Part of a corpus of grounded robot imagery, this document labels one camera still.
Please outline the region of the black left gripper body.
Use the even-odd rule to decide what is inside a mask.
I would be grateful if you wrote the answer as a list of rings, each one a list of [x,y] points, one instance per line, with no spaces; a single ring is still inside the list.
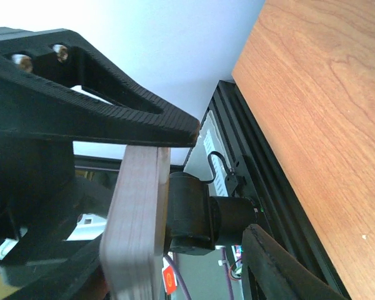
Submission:
[[[80,216],[104,215],[111,193],[76,176],[73,145],[0,137],[0,260],[11,299],[109,299],[100,238],[70,241]]]

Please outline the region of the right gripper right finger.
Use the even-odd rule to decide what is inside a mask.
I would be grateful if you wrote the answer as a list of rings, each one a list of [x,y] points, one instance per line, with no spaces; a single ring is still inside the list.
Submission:
[[[242,234],[244,299],[349,299],[319,242],[304,243],[297,260],[258,224]]]

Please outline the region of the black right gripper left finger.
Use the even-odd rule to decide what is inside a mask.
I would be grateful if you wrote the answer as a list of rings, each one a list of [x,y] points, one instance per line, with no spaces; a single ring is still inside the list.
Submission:
[[[80,34],[0,27],[0,134],[188,148],[199,129]]]

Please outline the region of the red playing card deck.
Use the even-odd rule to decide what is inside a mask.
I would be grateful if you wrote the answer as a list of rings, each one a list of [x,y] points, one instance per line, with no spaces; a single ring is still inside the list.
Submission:
[[[158,299],[162,284],[170,150],[127,146],[99,258],[112,299]]]

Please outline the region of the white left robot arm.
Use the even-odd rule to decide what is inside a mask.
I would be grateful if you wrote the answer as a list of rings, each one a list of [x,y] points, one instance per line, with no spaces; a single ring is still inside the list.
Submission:
[[[78,33],[0,27],[0,259],[12,299],[157,299],[169,251],[241,242],[249,199],[170,171],[199,121]]]

